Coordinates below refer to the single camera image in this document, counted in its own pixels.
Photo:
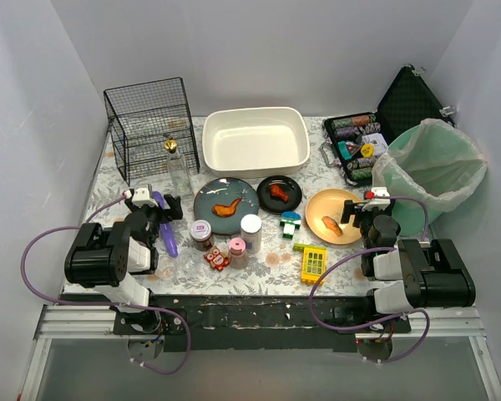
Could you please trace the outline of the yellow bear plate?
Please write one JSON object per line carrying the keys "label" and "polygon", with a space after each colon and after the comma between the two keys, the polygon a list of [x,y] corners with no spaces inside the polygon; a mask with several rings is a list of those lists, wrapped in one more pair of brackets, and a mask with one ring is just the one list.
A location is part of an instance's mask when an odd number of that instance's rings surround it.
{"label": "yellow bear plate", "polygon": [[[323,241],[334,245],[348,245],[361,239],[361,233],[353,225],[354,217],[351,216],[348,224],[342,224],[342,210],[345,200],[359,202],[360,198],[347,191],[330,188],[318,191],[306,204],[305,218],[311,231]],[[325,228],[321,221],[323,216],[333,218],[343,231],[342,236],[336,236]]]}

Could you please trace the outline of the glass bottle gold stopper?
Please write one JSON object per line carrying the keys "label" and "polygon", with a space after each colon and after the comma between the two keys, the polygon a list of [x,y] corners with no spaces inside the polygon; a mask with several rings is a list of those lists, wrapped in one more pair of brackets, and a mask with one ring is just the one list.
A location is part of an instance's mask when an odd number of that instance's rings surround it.
{"label": "glass bottle gold stopper", "polygon": [[164,147],[168,152],[166,165],[170,174],[175,192],[184,198],[190,198],[194,191],[190,180],[190,171],[188,169],[185,155],[180,152],[180,147],[176,139],[167,139]]}

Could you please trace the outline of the brown spice jar white lid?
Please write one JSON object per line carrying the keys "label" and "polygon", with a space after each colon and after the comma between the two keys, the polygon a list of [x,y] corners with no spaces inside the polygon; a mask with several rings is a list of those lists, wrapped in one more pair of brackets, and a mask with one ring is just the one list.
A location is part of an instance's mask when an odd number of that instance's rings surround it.
{"label": "brown spice jar white lid", "polygon": [[190,236],[199,251],[208,251],[213,246],[211,225],[206,220],[194,221],[190,228]]}

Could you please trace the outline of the pink lid spice jar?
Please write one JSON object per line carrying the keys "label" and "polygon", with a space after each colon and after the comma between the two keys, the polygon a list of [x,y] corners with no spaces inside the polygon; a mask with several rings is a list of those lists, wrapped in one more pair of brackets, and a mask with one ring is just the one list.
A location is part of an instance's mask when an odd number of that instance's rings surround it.
{"label": "pink lid spice jar", "polygon": [[229,262],[234,269],[244,269],[248,263],[246,243],[236,237],[229,242]]}

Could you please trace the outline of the silver lid spice jar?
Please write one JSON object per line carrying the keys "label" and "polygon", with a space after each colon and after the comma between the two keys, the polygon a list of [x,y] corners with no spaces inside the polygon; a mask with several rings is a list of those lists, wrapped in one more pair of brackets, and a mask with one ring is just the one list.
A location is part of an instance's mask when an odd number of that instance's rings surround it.
{"label": "silver lid spice jar", "polygon": [[262,221],[258,215],[247,214],[240,221],[240,234],[248,253],[255,254],[261,249]]}

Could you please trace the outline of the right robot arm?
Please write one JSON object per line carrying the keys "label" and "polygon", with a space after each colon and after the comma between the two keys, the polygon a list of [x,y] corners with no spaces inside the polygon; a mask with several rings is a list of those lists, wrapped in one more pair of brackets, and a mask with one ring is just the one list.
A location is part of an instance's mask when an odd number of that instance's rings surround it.
{"label": "right robot arm", "polygon": [[399,238],[401,227],[392,218],[394,201],[378,197],[346,200],[342,223],[360,230],[367,250],[362,274],[390,285],[373,291],[380,314],[411,312],[427,307],[471,307],[476,288],[454,243],[449,239],[420,241]]}

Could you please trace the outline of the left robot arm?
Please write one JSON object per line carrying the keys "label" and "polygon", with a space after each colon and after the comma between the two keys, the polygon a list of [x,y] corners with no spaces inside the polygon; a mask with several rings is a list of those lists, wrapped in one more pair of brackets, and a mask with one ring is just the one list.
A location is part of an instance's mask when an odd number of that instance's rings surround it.
{"label": "left robot arm", "polygon": [[148,307],[150,292],[136,277],[157,270],[159,229],[183,217],[180,197],[164,195],[164,206],[159,197],[148,187],[128,189],[118,198],[130,210],[123,221],[104,228],[88,218],[65,258],[67,281],[93,288],[121,312]]}

